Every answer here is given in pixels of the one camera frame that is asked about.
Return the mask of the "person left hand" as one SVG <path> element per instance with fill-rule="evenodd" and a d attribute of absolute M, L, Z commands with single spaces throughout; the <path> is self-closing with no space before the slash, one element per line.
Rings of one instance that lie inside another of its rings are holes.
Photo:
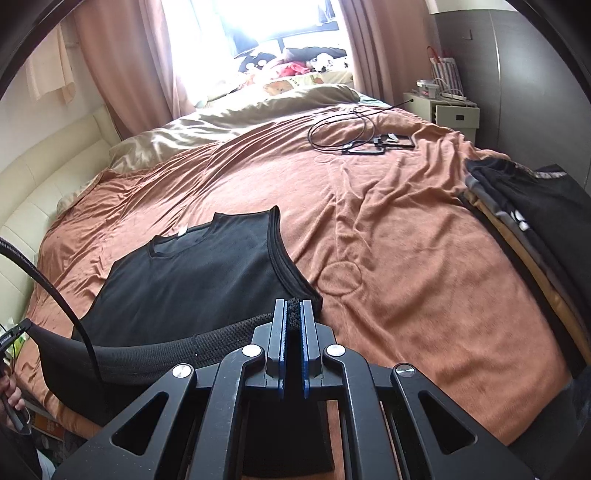
<path fill-rule="evenodd" d="M 22 398 L 21 389 L 16 385 L 16 381 L 12 376 L 4 374 L 0 379 L 0 393 L 1 396 L 6 397 L 7 404 L 17 411 L 23 411 L 26 408 L 25 402 Z M 6 413 L 4 403 L 0 404 L 1 423 L 10 429 L 14 429 L 13 422 Z"/>

